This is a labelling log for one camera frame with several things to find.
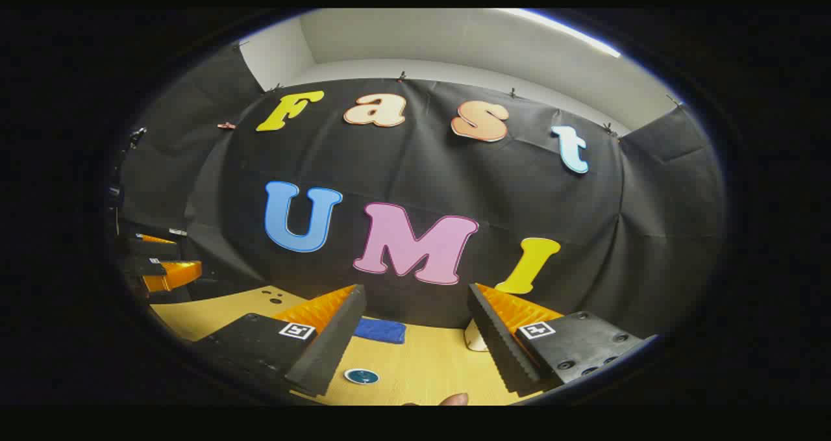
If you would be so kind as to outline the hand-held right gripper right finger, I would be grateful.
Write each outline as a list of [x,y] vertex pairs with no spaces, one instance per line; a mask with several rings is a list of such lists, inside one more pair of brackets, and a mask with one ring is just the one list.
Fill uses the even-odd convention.
[[593,312],[559,314],[483,284],[470,284],[467,299],[505,388],[517,396],[582,384],[650,344]]

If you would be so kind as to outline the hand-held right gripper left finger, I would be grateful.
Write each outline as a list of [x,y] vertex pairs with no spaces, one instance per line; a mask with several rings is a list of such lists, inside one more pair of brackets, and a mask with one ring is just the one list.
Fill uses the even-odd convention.
[[285,291],[258,293],[282,310],[247,311],[189,344],[189,353],[228,382],[268,399],[325,396],[366,308],[361,284],[292,303]]

